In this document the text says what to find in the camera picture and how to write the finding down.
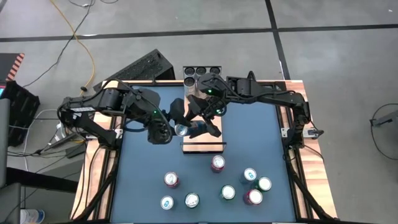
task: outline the can lid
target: can lid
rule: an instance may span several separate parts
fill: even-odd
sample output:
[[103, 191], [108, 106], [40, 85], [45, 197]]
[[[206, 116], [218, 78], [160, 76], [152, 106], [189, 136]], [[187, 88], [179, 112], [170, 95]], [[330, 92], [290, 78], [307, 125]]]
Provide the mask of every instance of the can lid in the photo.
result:
[[175, 172], [167, 172], [164, 175], [164, 182], [167, 185], [173, 185], [173, 184], [177, 183], [177, 174]]
[[174, 131], [175, 131], [175, 134], [177, 136], [182, 137], [182, 136], [185, 136], [188, 133], [188, 127], [186, 127], [186, 126], [184, 126], [182, 124], [176, 124], [174, 126]]
[[268, 179], [267, 177], [261, 177], [259, 179], [259, 187], [262, 190], [269, 190], [271, 189], [271, 186], [272, 186], [271, 180]]
[[235, 189], [231, 185], [225, 185], [221, 192], [225, 199], [232, 199], [235, 197]]
[[185, 204], [190, 208], [197, 206], [198, 203], [199, 203], [199, 196], [195, 193], [189, 193], [185, 197]]
[[247, 180], [255, 180], [257, 177], [256, 171], [253, 168], [247, 168], [244, 170], [244, 177]]
[[249, 199], [253, 204], [260, 204], [262, 201], [262, 194], [256, 189], [251, 190], [249, 193]]
[[162, 200], [160, 201], [160, 205], [164, 210], [169, 210], [173, 207], [174, 205], [174, 200], [171, 196], [164, 196]]
[[224, 167], [224, 165], [225, 165], [225, 160], [224, 160], [224, 157], [222, 157], [222, 156], [214, 156], [212, 162], [213, 162], [213, 166], [215, 166], [216, 168], [221, 168], [221, 167]]

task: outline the blue tabletop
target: blue tabletop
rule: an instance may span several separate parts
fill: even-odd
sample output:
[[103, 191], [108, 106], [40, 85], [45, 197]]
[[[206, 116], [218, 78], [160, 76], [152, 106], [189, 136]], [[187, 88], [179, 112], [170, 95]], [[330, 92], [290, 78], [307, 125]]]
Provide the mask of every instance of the blue tabletop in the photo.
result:
[[[160, 94], [160, 108], [169, 110], [175, 98], [183, 98], [183, 87], [146, 87]], [[131, 123], [129, 128], [141, 128]], [[227, 143], [222, 156], [226, 164], [220, 174], [212, 173], [214, 154], [183, 154], [182, 138], [174, 137], [166, 145], [147, 142], [147, 133], [124, 133], [119, 171], [111, 215], [112, 223], [188, 223], [188, 222], [292, 222], [294, 208], [290, 193], [275, 106], [229, 104], [222, 117], [223, 141]], [[239, 183], [239, 175], [252, 167], [257, 176], [272, 181], [270, 191], [263, 194], [260, 205], [243, 202], [247, 185]], [[180, 178], [176, 189], [165, 186], [166, 172], [174, 171]], [[235, 199], [225, 202], [219, 194], [223, 185], [232, 185]], [[199, 206], [189, 209], [185, 196], [195, 192]], [[163, 210], [160, 200], [169, 195], [176, 205]]]

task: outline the yellow cable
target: yellow cable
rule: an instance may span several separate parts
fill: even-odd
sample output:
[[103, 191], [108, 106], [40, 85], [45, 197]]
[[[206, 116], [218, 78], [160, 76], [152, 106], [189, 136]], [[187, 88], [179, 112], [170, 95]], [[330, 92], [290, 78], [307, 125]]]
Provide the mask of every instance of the yellow cable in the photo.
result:
[[91, 53], [90, 53], [90, 51], [87, 49], [87, 47], [86, 47], [84, 44], [82, 44], [82, 43], [80, 42], [80, 40], [77, 38], [73, 26], [70, 24], [70, 22], [68, 21], [68, 19], [67, 19], [67, 18], [65, 17], [65, 15], [62, 13], [62, 11], [58, 8], [58, 6], [54, 3], [54, 0], [50, 0], [50, 2], [51, 2], [51, 4], [53, 4], [53, 6], [57, 9], [57, 11], [61, 14], [61, 16], [63, 17], [63, 19], [68, 23], [70, 29], [71, 29], [72, 32], [73, 32], [73, 36], [76, 38], [76, 41], [77, 41], [82, 47], [85, 48], [85, 50], [87, 51], [88, 55], [89, 55], [90, 58], [91, 58], [91, 62], [92, 62], [92, 64], [93, 64], [93, 70], [92, 70], [92, 72], [91, 72], [91, 77], [90, 77], [90, 79], [87, 81], [87, 83], [86, 83], [86, 85], [85, 85], [85, 87], [87, 87], [87, 86], [91, 83], [91, 81], [93, 81], [93, 78], [94, 78], [94, 76], [95, 76], [95, 75], [94, 75], [94, 74], [95, 74], [95, 63], [94, 63], [93, 56], [91, 55]]

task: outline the concrete floor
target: concrete floor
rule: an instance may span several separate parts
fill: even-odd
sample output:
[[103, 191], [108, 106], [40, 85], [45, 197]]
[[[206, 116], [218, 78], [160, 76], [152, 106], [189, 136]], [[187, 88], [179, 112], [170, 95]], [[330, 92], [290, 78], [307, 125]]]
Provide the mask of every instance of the concrete floor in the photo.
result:
[[[75, 0], [78, 3], [89, 0]], [[278, 27], [347, 26], [398, 23], [398, 3], [388, 0], [272, 0]], [[85, 9], [56, 1], [74, 26]], [[271, 27], [265, 2], [258, 1], [97, 1], [79, 34], [114, 34], [193, 29]], [[66, 23], [48, 0], [8, 0], [0, 12], [0, 37], [70, 35]], [[371, 140], [369, 119], [385, 103], [397, 103], [398, 29], [280, 33], [291, 79], [304, 80], [315, 124], [325, 130], [320, 145], [338, 216], [357, 222], [396, 223], [398, 165], [378, 153]], [[66, 41], [0, 42], [0, 52], [23, 52], [16, 80], [23, 85], [56, 61]], [[96, 62], [98, 83], [153, 49], [159, 49], [181, 78], [183, 65], [221, 65], [223, 74], [282, 79], [272, 33], [190, 35], [84, 40]], [[90, 76], [86, 52], [76, 43], [66, 49], [58, 67], [28, 89], [40, 96], [40, 110], [56, 108], [65, 96], [77, 96]], [[398, 108], [386, 108], [380, 115]], [[54, 118], [55, 113], [43, 114]], [[33, 125], [28, 151], [43, 147], [56, 121]], [[396, 128], [375, 129], [380, 148], [398, 157]], [[81, 160], [60, 161], [52, 168], [66, 175]], [[29, 159], [31, 171], [53, 162]], [[9, 166], [24, 169], [20, 158]], [[42, 194], [48, 204], [57, 196]], [[42, 208], [40, 200], [29, 205]], [[51, 221], [64, 220], [69, 207], [60, 206]]]

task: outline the red soda can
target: red soda can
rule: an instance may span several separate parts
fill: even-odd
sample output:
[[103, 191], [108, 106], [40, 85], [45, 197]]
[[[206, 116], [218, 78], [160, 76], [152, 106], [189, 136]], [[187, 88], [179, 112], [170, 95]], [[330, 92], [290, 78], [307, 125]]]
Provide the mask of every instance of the red soda can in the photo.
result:
[[215, 173], [223, 171], [225, 165], [225, 159], [222, 156], [214, 156], [211, 160], [211, 170]]
[[246, 205], [259, 205], [262, 202], [262, 194], [257, 189], [251, 189], [243, 195], [243, 201]]
[[164, 175], [164, 182], [170, 188], [177, 188], [180, 180], [178, 179], [178, 175], [175, 172], [167, 172]]

